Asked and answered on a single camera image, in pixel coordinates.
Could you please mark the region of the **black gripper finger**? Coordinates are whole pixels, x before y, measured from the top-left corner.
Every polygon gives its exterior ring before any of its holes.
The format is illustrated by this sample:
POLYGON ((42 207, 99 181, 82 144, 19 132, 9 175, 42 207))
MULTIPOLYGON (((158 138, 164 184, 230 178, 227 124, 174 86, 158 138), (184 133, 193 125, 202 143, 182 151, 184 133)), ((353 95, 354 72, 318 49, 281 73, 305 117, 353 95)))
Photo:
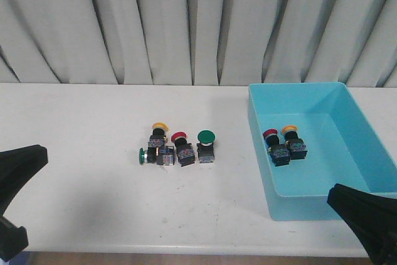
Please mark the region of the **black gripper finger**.
POLYGON ((335 184, 327 203, 353 231, 373 264, 396 264, 396 199, 335 184))
POLYGON ((1 215, 24 185, 48 163, 41 145, 1 152, 1 215))

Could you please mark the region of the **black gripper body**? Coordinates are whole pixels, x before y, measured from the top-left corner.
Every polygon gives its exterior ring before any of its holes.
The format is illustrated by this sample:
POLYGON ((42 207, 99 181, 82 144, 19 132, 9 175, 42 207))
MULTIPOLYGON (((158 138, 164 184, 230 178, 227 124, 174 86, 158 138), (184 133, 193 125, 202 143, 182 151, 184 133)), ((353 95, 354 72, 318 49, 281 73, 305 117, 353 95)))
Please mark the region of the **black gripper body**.
POLYGON ((25 227, 17 227, 1 216, 1 259, 10 261, 29 245, 25 227))

